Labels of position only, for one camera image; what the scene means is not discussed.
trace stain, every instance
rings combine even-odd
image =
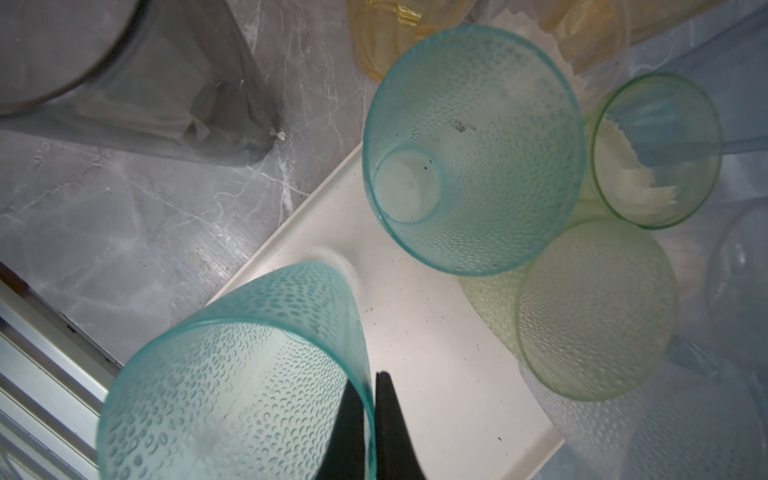
[[[478,130],[475,127],[475,125],[470,125],[470,124],[464,125],[462,122],[460,122],[458,120],[451,120],[451,126],[454,127],[457,130],[457,132],[459,132],[460,134],[463,134],[467,130],[467,128],[472,130],[472,131],[477,131]]]

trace gray marble countertop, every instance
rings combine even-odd
[[[627,77],[766,1],[733,0],[638,45]],[[377,85],[355,63],[344,1],[230,5],[287,134],[255,166],[0,132],[0,261],[119,362],[204,305],[362,139]]]

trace white plastic tray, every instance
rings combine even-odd
[[[526,480],[562,444],[454,276],[410,257],[379,225],[358,146],[211,301],[282,266],[320,260],[349,281],[371,375],[392,375],[425,475]]]

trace plastic cup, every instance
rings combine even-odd
[[[225,0],[27,0],[0,8],[0,128],[247,166],[278,115]]]
[[[677,284],[650,234],[608,218],[568,229],[530,263],[460,278],[493,333],[553,391],[610,399],[645,381],[677,320]]]
[[[763,426],[742,386],[665,362],[632,393],[575,402],[520,370],[565,442],[601,478],[765,478]]]
[[[673,74],[628,82],[587,114],[587,131],[581,198],[646,229],[693,215],[720,175],[717,110],[695,84]]]
[[[375,478],[368,355],[352,292],[321,263],[276,270],[127,363],[99,422],[102,478],[313,478],[348,380],[366,413],[366,477]]]
[[[630,41],[625,0],[487,0],[476,21],[512,31],[544,51],[571,83],[582,108],[613,91]]]
[[[538,48],[495,28],[433,35],[389,70],[362,146],[366,193],[395,241],[456,275],[491,275],[562,230],[584,177],[583,120]]]
[[[714,338],[745,368],[768,369],[768,200],[750,203],[720,235],[704,296]]]

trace teal plastic cup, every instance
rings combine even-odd
[[[365,411],[376,477],[366,341],[352,292],[322,263],[243,285],[156,338],[112,386],[101,477],[314,478],[347,381]]]
[[[373,99],[366,193],[392,238],[447,273],[484,276],[536,257],[584,178],[571,87],[531,42],[479,25],[408,50]]]

